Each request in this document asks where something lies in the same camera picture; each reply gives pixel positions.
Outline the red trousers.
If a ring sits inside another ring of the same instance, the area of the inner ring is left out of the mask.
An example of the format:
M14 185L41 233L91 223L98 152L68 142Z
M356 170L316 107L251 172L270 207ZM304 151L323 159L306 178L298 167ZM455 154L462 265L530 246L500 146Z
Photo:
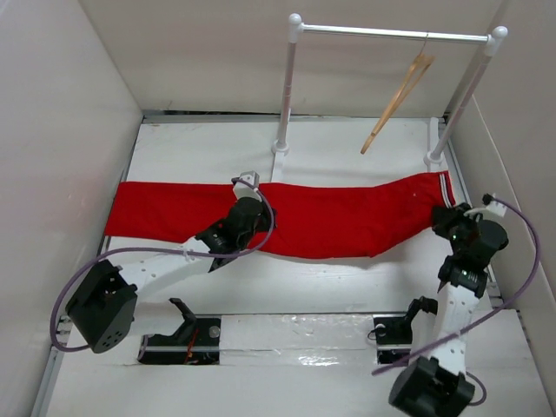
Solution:
M435 207L456 201L446 171L376 187L313 188L263 183L265 202L239 208L224 184L123 182L109 214L108 236L182 243L231 215L233 229L251 228L249 244L310 260L374 257L432 225Z

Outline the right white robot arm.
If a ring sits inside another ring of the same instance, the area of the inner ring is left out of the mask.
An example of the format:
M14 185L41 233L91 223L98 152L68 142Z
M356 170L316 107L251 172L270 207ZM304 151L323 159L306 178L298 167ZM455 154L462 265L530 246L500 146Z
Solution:
M413 300L401 321L412 348L388 402L408 416L458 416L475 394L466 378L464 329L486 291L487 267L509 240L501 225L467 203L435 207L432 230L449 241L452 253L439 269L436 297Z

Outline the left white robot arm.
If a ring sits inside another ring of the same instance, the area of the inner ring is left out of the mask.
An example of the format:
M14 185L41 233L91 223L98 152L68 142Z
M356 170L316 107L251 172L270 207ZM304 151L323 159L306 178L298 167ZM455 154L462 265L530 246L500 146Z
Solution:
M153 256L116 266L107 257L93 261L69 298L65 312L85 340L102 354L132 328L136 305L177 282L210 274L241 256L260 233L267 241L276 213L265 198L242 197L227 216L174 249L152 248Z

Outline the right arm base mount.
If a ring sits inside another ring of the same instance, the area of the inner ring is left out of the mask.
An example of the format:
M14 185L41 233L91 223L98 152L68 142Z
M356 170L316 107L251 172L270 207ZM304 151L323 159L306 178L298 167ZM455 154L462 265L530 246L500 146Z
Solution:
M378 315L373 317L373 328L367 334L377 347L377 362L393 364L410 353L413 342L412 322L418 313L436 315L438 302L432 298L413 299L404 315Z

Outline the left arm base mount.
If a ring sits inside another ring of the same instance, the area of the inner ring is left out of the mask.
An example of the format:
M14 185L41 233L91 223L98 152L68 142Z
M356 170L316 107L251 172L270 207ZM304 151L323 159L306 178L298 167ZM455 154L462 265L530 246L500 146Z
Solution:
M197 316L179 298L170 298L182 315L173 334L145 334L137 361L150 366L211 366L220 363L221 316Z

